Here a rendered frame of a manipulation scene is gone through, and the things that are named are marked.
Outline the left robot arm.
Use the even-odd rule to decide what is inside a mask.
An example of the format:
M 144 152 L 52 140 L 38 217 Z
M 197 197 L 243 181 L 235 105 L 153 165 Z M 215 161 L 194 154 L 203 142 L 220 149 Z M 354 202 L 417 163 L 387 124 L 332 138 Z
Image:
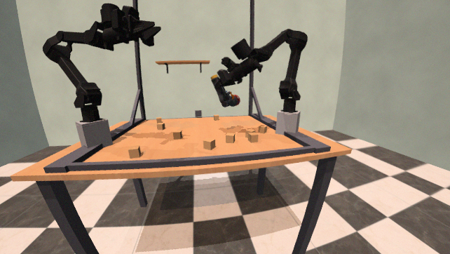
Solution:
M 289 58 L 287 74 L 285 80 L 280 81 L 279 93 L 281 99 L 284 99 L 283 110 L 281 110 L 281 112 L 293 113 L 298 112 L 295 111 L 296 100 L 300 100 L 301 98 L 299 92 L 297 91 L 296 74 L 299 67 L 301 52 L 306 47 L 307 40 L 308 37 L 303 32 L 286 29 L 279 35 L 277 35 L 276 38 L 270 41 L 268 45 L 266 44 L 263 48 L 261 47 L 251 49 L 246 40 L 242 39 L 241 41 L 236 43 L 236 45 L 232 46 L 231 50 L 235 53 L 236 57 L 239 60 L 244 60 L 241 62 L 241 65 L 245 72 L 249 74 L 256 69 L 261 72 L 263 65 L 260 65 L 259 62 L 269 60 L 274 50 L 284 42 L 289 44 L 291 54 Z M 245 58 L 247 59 L 245 60 Z M 221 64 L 228 68 L 228 72 L 236 67 L 236 63 L 234 63 L 234 61 L 232 61 L 230 58 L 228 59 L 228 57 L 222 58 L 221 60 Z

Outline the dark grey hose nozzle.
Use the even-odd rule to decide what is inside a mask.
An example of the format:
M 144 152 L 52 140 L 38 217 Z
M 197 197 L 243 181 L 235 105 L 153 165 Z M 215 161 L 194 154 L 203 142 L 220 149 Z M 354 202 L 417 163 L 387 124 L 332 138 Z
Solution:
M 219 77 L 217 76 L 217 74 L 215 74 L 214 76 L 211 76 L 211 81 L 214 86 L 218 82 L 218 80 L 219 80 Z M 228 107 L 228 106 L 235 107 L 236 105 L 239 105 L 240 98 L 237 95 L 232 95 L 232 92 L 230 92 L 230 91 L 227 92 L 223 86 L 215 88 L 215 90 L 219 96 L 220 103 L 223 107 Z M 229 94 L 231 94 L 231 96 Z

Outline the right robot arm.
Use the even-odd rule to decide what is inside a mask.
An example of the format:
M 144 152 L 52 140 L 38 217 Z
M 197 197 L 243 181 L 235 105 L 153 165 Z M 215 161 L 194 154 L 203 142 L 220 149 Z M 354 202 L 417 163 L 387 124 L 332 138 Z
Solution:
M 102 93 L 96 83 L 89 83 L 70 60 L 72 44 L 85 44 L 98 48 L 114 51 L 114 44 L 120 44 L 113 34 L 111 24 L 111 12 L 119 8 L 114 4 L 103 4 L 100 10 L 102 22 L 95 21 L 93 26 L 85 32 L 64 32 L 58 31 L 55 36 L 47 39 L 43 45 L 44 54 L 53 62 L 56 62 L 69 80 L 76 87 L 75 108 L 81 108 L 83 120 L 80 122 L 94 122 L 102 120 L 99 116 L 97 106 L 102 103 Z M 132 6 L 123 6 L 122 11 L 128 18 L 131 15 L 139 20 L 139 12 Z M 97 29 L 102 30 L 99 32 Z M 58 45 L 61 41 L 67 42 L 66 46 Z M 94 105 L 85 105 L 92 103 Z

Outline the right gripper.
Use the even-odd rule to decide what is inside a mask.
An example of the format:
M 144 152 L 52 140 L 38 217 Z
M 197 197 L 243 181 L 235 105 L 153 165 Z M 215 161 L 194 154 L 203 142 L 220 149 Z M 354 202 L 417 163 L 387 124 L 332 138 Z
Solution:
M 122 18 L 123 16 L 125 12 L 119 8 L 111 12 L 113 34 L 118 42 L 128 44 L 129 41 L 138 42 L 140 38 L 143 44 L 154 46 L 154 36 L 161 31 L 161 27 L 154 27 L 155 22 L 137 20 L 131 15 L 128 18 Z

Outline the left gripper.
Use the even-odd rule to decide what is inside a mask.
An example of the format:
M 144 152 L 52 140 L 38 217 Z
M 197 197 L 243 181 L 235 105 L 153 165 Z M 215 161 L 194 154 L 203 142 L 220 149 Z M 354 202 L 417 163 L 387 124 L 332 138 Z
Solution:
M 248 74 L 243 69 L 241 63 L 236 64 L 236 67 L 234 67 L 229 73 L 227 70 L 219 70 L 218 72 L 220 80 L 215 84 L 215 88 L 222 87 L 222 86 L 228 86 L 228 85 L 235 85 L 235 81 L 237 81 L 237 84 L 241 83 L 243 81 L 244 76 L 247 76 Z

